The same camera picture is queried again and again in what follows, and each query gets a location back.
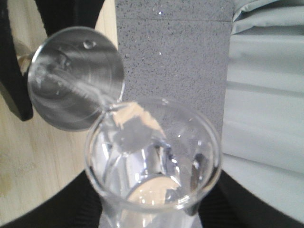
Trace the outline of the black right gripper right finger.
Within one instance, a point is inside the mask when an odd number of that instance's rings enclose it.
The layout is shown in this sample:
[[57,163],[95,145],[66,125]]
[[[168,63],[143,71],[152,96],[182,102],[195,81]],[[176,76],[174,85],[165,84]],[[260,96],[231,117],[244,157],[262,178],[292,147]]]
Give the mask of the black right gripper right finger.
[[302,228],[304,224],[254,196],[226,172],[199,206],[204,228]]

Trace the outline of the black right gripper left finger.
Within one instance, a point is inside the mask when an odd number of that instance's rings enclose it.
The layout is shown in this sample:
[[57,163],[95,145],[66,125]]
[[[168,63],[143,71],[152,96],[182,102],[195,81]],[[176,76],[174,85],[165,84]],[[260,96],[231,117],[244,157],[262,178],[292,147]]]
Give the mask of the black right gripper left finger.
[[99,195],[86,173],[52,198],[2,228],[97,228],[102,212]]

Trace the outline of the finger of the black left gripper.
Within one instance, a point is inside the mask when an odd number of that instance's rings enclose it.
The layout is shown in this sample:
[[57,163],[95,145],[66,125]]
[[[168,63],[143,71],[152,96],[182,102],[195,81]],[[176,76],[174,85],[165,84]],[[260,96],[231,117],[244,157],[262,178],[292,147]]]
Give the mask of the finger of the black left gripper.
[[16,57],[6,0],[0,2],[0,93],[9,110],[21,121],[33,117],[26,78]]
[[103,0],[36,0],[47,36],[73,26],[95,28]]

